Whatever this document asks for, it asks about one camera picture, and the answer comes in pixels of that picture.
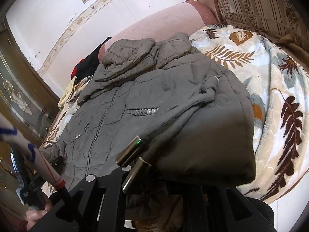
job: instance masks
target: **white wall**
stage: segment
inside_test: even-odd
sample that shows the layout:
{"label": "white wall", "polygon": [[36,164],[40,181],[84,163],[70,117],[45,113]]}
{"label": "white wall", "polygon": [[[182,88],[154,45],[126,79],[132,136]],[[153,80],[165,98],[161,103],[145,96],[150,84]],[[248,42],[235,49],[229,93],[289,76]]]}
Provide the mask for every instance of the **white wall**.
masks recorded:
{"label": "white wall", "polygon": [[16,0],[7,20],[21,51],[36,70],[69,24],[94,1]]}
{"label": "white wall", "polygon": [[275,229],[289,232],[309,201],[309,173],[299,181],[291,192],[274,201],[270,207],[275,213]]}
{"label": "white wall", "polygon": [[89,0],[84,4],[81,0],[17,0],[7,13],[16,42],[35,70],[42,67],[56,46],[57,53],[51,64],[47,70],[38,73],[59,96],[70,81],[74,66],[106,37],[185,0],[112,0],[91,18],[83,20],[60,46],[62,34],[96,1]]}

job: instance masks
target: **leaf pattern blanket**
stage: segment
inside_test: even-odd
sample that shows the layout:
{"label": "leaf pattern blanket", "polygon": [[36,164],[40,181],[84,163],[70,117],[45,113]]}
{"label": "leaf pattern blanket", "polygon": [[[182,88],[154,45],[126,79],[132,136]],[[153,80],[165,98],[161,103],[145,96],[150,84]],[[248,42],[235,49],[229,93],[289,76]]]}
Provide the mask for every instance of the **leaf pattern blanket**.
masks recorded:
{"label": "leaf pattern blanket", "polygon": [[231,70],[254,111],[256,179],[238,189],[270,204],[309,168],[309,77],[281,48],[255,32],[210,25],[190,36],[193,46]]}

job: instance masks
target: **jacket zipper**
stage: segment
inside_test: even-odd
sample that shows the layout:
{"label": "jacket zipper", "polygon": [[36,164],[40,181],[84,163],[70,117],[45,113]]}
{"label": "jacket zipper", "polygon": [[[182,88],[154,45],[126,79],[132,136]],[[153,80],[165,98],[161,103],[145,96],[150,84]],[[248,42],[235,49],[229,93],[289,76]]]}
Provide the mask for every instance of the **jacket zipper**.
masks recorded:
{"label": "jacket zipper", "polygon": [[91,157],[92,157],[92,149],[93,149],[93,146],[94,146],[94,144],[96,143],[96,140],[98,139],[98,137],[99,137],[99,135],[100,135],[101,127],[102,127],[102,125],[104,124],[104,120],[105,120],[106,114],[107,114],[107,112],[109,111],[109,109],[112,107],[112,105],[114,104],[117,91],[118,91],[118,89],[117,89],[116,92],[115,92],[115,95],[114,95],[114,97],[113,97],[111,106],[106,110],[106,112],[105,112],[105,114],[104,114],[104,116],[103,116],[103,118],[102,118],[102,121],[100,122],[100,126],[99,126],[99,128],[98,128],[97,135],[95,136],[95,139],[94,139],[93,143],[91,144],[91,147],[90,147],[90,150],[89,150],[89,153],[88,153],[88,161],[87,161],[86,175],[88,174],[89,167],[90,167],[90,163],[92,162]]}

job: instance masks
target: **metal cylinder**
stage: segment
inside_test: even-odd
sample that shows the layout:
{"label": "metal cylinder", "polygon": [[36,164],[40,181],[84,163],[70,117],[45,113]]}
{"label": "metal cylinder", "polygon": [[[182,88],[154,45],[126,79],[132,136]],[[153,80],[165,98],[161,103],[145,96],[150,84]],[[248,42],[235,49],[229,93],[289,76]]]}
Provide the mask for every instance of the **metal cylinder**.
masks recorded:
{"label": "metal cylinder", "polygon": [[146,148],[146,144],[135,136],[135,138],[127,145],[127,147],[116,157],[116,163],[120,167],[127,167],[134,159],[136,159]]}
{"label": "metal cylinder", "polygon": [[147,175],[151,167],[151,164],[144,161],[141,157],[138,158],[135,166],[130,171],[122,184],[122,191],[125,194],[134,193],[134,190],[139,182]]}

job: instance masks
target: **red stripe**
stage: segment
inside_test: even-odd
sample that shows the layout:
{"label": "red stripe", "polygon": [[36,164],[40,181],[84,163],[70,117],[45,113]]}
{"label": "red stripe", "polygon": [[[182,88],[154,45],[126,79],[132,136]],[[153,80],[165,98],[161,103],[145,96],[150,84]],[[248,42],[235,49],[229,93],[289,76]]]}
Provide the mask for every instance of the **red stripe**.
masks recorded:
{"label": "red stripe", "polygon": [[44,161],[44,163],[45,163],[45,165],[46,165],[46,167],[47,167],[47,169],[48,169],[50,175],[52,176],[54,182],[56,182],[56,179],[54,178],[52,172],[50,171],[50,169],[49,169],[49,167],[48,167],[48,165],[47,165],[47,162],[45,161],[45,158],[43,157],[43,155],[42,155],[40,152],[38,152],[38,153],[41,155],[41,157],[42,157],[42,159],[43,159],[43,161]]}
{"label": "red stripe", "polygon": [[55,185],[54,187],[58,191],[59,189],[63,188],[65,186],[65,181],[62,180],[59,184]]}

